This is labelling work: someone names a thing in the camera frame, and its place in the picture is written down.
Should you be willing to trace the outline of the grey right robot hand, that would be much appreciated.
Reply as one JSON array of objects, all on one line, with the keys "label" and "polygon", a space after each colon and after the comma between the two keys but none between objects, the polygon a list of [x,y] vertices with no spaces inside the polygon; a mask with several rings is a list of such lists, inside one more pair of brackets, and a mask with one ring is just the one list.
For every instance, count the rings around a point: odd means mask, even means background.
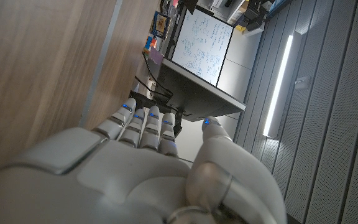
[{"label": "grey right robot hand", "polygon": [[171,114],[129,98],[92,130],[70,128],[0,168],[0,223],[286,223],[270,171],[219,121],[192,163]]}]

